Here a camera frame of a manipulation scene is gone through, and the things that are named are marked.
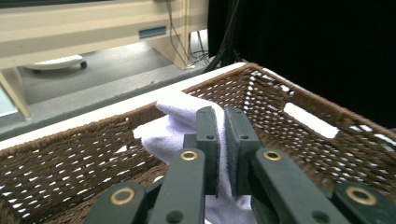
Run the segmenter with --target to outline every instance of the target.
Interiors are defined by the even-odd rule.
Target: white cloth
[[[142,138],[145,149],[169,164],[173,154],[183,148],[184,134],[196,133],[196,112],[212,106],[217,120],[220,161],[219,197],[205,196],[205,218],[213,224],[257,223],[250,208],[250,196],[233,198],[227,170],[227,146],[223,109],[206,100],[182,92],[167,94],[157,102],[157,107],[166,113],[163,118],[137,127],[135,138]]]

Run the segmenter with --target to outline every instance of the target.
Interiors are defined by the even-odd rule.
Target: table
[[[173,31],[172,38],[181,58],[170,44],[166,1],[119,0],[0,8],[0,84],[28,118],[24,91],[15,88],[22,86],[21,75],[13,67],[151,41],[152,47],[165,58],[186,69],[189,33],[206,28],[208,0],[170,2],[178,34],[175,36]],[[159,27],[164,27],[164,33],[159,32]],[[142,35],[147,30],[154,35]]]

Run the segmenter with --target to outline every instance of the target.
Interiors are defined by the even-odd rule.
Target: brass washer
[[[180,157],[185,161],[193,161],[198,158],[198,154],[194,151],[184,151],[180,154]]]
[[[363,193],[367,196],[367,199],[363,199],[361,197],[356,196],[355,192],[360,192]],[[376,204],[376,197],[370,193],[369,191],[361,188],[356,188],[356,187],[348,187],[346,189],[346,194],[351,198],[353,201],[357,203],[362,203],[365,205],[374,205]]]
[[[276,157],[271,157],[270,154],[276,154]],[[280,159],[282,159],[282,156],[275,151],[264,152],[264,157],[270,161],[280,161]]]
[[[128,198],[122,200],[117,199],[117,195],[123,192],[129,193]],[[133,198],[134,198],[134,190],[130,188],[123,188],[123,189],[118,189],[116,192],[114,192],[111,195],[110,201],[115,205],[123,205],[130,202]]]

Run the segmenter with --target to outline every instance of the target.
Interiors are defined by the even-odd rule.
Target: black curtain
[[[396,1],[241,1],[247,1],[237,43],[242,58],[396,127]],[[225,27],[214,30],[214,23],[220,24],[219,8],[227,2],[210,1],[211,55],[218,50],[215,36],[222,38]]]

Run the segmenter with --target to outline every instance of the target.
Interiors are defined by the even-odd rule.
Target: wicker basket
[[[396,134],[256,64],[185,90],[244,110],[264,144],[287,152],[318,186],[360,181],[396,201]],[[338,128],[329,139],[283,111],[293,103]],[[166,172],[134,139],[155,104],[0,151],[1,223],[80,223],[110,185]]]

